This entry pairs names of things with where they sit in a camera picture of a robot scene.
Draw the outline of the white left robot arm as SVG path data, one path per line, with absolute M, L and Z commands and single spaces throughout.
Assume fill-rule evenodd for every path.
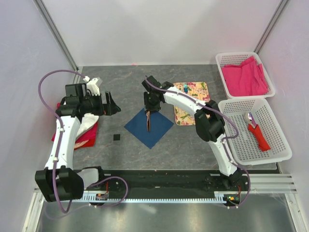
M 111 116 L 121 111 L 109 91 L 105 93 L 107 102 L 102 102 L 99 85 L 95 78 L 87 84 L 65 86 L 66 95 L 54 111 L 56 133 L 51 154 L 44 169 L 35 173 L 35 181 L 47 202 L 78 200 L 88 187 L 101 190 L 106 185 L 99 166 L 79 172 L 73 169 L 75 141 L 81 135 L 78 130 L 84 117 Z

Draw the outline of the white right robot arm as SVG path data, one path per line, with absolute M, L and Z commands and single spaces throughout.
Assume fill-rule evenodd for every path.
M 143 95 L 146 114 L 158 112 L 160 104 L 167 103 L 194 117 L 198 136 L 209 144 L 217 160 L 222 187 L 233 190 L 239 184 L 241 171 L 227 144 L 225 122 L 231 121 L 219 111 L 218 104 L 194 98 L 170 82 L 158 82 L 153 76 L 145 77 L 141 84 L 146 89 Z

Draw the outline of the blue metallic fork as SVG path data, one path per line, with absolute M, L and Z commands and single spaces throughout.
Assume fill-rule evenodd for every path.
M 187 85 L 187 83 L 183 84 L 183 90 L 184 90 L 185 93 L 188 93 L 188 85 Z

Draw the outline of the blue paper napkin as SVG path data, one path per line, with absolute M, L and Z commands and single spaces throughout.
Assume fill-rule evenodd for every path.
M 151 129 L 148 132 L 146 120 L 147 117 L 144 108 L 142 108 L 124 127 L 140 142 L 151 149 L 174 124 L 160 112 L 156 112 L 150 116 Z

